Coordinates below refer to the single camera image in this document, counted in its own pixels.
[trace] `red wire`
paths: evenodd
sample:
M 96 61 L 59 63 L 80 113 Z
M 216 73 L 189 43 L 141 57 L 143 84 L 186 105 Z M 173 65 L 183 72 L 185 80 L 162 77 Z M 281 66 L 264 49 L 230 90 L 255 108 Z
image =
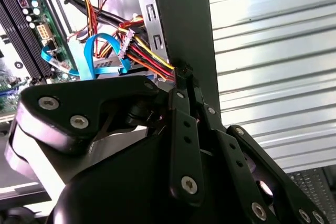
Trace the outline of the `red wire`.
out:
M 140 23 L 143 23 L 143 20 L 133 21 L 133 22 L 125 21 L 124 23 L 121 23 L 121 24 L 119 25 L 119 27 L 121 27 L 121 28 L 125 28 L 125 26 L 127 26 L 127 25 L 140 24 Z
M 158 74 L 158 75 L 161 76 L 163 79 L 166 79 L 166 77 L 163 76 L 162 73 L 158 72 L 157 70 L 155 70 L 155 69 L 152 68 L 151 66 L 147 65 L 146 63 L 143 63 L 143 62 L 137 60 L 136 58 L 134 58 L 134 57 L 131 56 L 130 54 L 127 54 L 127 56 L 128 56 L 131 60 L 133 60 L 133 61 L 135 61 L 135 62 L 137 62 L 137 63 L 143 65 L 144 67 L 148 68 L 149 70 L 152 70 L 154 73 Z
M 170 76 L 171 73 L 169 73 L 167 70 L 163 69 L 159 64 L 157 64 L 154 60 L 152 60 L 151 58 L 149 58 L 147 55 L 145 55 L 142 51 L 140 51 L 138 48 L 136 48 L 135 46 L 131 46 L 132 49 L 137 52 L 139 55 L 141 55 L 144 59 L 146 59 L 147 61 L 149 61 L 151 64 L 153 64 L 154 66 L 156 66 L 161 72 L 165 73 L 167 76 Z

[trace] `motherboard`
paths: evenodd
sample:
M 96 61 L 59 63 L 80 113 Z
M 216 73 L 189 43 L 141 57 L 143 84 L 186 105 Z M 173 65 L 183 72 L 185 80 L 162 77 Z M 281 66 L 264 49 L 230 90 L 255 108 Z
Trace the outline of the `motherboard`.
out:
M 14 113 L 19 93 L 31 85 L 74 80 L 45 62 L 49 54 L 76 68 L 50 0 L 0 0 L 0 121 Z

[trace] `ram slot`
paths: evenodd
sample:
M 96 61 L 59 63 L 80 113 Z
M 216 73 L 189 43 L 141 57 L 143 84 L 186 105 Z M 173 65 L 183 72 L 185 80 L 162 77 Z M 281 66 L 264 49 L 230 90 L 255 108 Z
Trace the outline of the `ram slot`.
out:
M 33 60 L 31 59 L 26 46 L 23 44 L 23 39 L 20 37 L 16 30 L 13 21 L 11 20 L 8 12 L 3 8 L 4 3 L 0 0 L 0 23 L 3 26 L 9 40 L 13 44 L 15 50 L 19 54 L 23 64 L 27 68 L 28 73 L 33 79 L 40 79 L 40 73 L 35 67 Z
M 52 71 L 50 69 L 50 66 L 48 63 L 46 63 L 40 56 L 41 54 L 41 47 L 39 45 L 39 42 L 32 32 L 32 30 L 29 28 L 27 21 L 22 14 L 22 11 L 20 10 L 19 6 L 16 3 L 16 0 L 3 0 L 8 8 L 8 11 L 10 12 L 11 16 L 14 18 L 14 22 L 16 26 L 19 29 L 19 32 L 22 34 L 22 37 L 24 38 L 24 41 L 26 42 L 30 55 L 32 56 L 35 64 L 39 68 L 42 77 L 48 78 L 52 75 Z

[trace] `white ribbed surface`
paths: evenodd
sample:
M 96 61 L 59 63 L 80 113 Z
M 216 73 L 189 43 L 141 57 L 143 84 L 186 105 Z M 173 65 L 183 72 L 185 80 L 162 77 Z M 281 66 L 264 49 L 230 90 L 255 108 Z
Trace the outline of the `white ribbed surface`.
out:
M 225 125 L 287 172 L 336 164 L 336 0 L 210 0 Z

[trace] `screw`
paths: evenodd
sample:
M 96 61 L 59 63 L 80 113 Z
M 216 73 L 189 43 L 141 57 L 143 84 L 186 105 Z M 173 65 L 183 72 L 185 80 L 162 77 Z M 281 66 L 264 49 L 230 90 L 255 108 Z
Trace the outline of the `screw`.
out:
M 182 93 L 177 92 L 176 94 L 177 94 L 178 97 L 184 98 L 184 95 Z
M 301 217 L 306 221 L 306 223 L 310 223 L 310 217 L 305 211 L 303 211 L 302 209 L 299 209 L 299 213 Z
M 72 127 L 77 129 L 85 129 L 89 126 L 89 121 L 82 115 L 74 115 L 70 118 L 70 123 Z
M 266 212 L 260 204 L 258 204 L 256 202 L 253 202 L 251 207 L 252 207 L 252 210 L 253 210 L 254 214 L 260 220 L 265 221 L 267 219 Z
M 197 192 L 197 184 L 193 178 L 184 176 L 181 180 L 182 188 L 189 194 L 195 194 Z
M 149 89 L 154 89 L 153 85 L 150 84 L 149 82 L 145 82 L 145 86 Z
M 211 108 L 211 107 L 208 108 L 208 111 L 209 111 L 212 115 L 216 114 L 216 111 L 215 111 L 213 108 Z
M 313 211 L 313 215 L 319 223 L 324 224 L 324 219 L 317 212 Z
M 55 110 L 59 107 L 59 103 L 55 98 L 42 97 L 38 100 L 38 105 L 45 110 Z
M 241 128 L 236 128 L 236 131 L 238 132 L 239 135 L 243 136 L 244 131 Z

